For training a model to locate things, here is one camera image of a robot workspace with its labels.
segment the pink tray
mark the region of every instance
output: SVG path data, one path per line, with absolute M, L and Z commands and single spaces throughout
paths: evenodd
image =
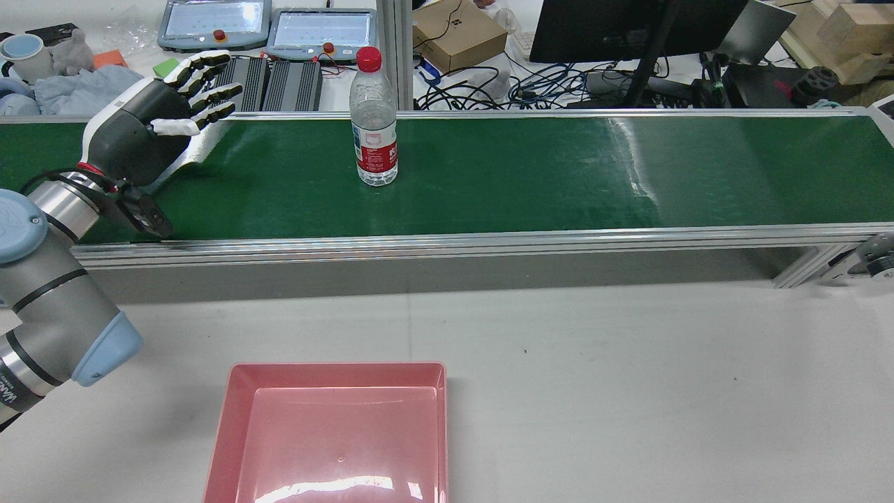
M 232 368 L 206 503 L 447 503 L 441 363 Z

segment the bottle label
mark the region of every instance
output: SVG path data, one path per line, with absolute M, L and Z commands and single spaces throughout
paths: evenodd
M 385 173 L 397 166 L 397 121 L 368 130 L 351 123 L 357 166 L 369 173 Z

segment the conveyor belt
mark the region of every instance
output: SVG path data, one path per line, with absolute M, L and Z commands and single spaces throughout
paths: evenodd
M 894 222 L 894 149 L 853 110 L 409 117 L 401 173 L 376 189 L 356 175 L 343 116 L 226 121 L 156 194 L 180 248 L 82 250 L 189 262 L 713 248 L 855 243 Z M 0 185 L 73 164 L 81 128 L 0 125 Z M 106 222 L 87 238 L 144 240 Z

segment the blue cloth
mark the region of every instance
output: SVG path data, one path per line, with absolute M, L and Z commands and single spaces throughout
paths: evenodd
M 34 97 L 44 115 L 95 115 L 143 76 L 109 64 L 95 72 L 57 75 L 34 84 Z

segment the white mug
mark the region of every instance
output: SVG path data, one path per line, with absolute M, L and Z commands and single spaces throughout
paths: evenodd
M 0 57 L 6 60 L 3 64 L 3 75 L 6 77 L 9 77 L 9 68 L 13 65 L 19 78 L 31 84 L 37 79 L 56 75 L 53 57 L 37 35 L 13 35 L 0 42 Z

